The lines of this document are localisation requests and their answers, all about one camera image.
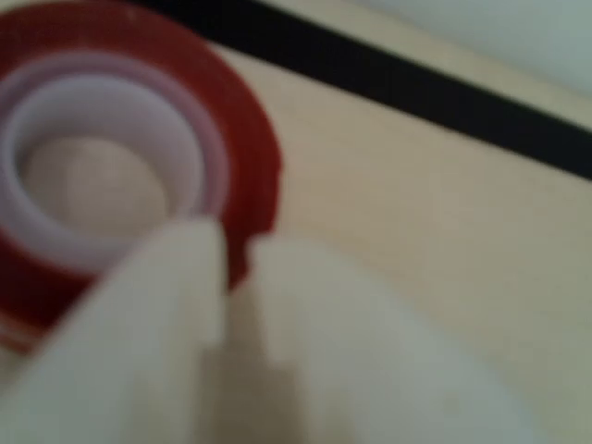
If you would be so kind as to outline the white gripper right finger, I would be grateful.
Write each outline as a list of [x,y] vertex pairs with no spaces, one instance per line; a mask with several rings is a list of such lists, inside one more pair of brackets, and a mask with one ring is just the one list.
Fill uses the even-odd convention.
[[268,361],[294,375],[308,443],[541,443],[522,404],[380,277],[263,237],[252,283]]

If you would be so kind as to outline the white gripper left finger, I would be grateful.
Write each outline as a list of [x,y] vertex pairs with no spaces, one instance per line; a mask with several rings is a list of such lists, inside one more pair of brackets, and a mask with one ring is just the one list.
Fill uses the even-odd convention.
[[212,220],[163,229],[88,290],[1,397],[5,443],[196,443],[202,356],[224,333]]

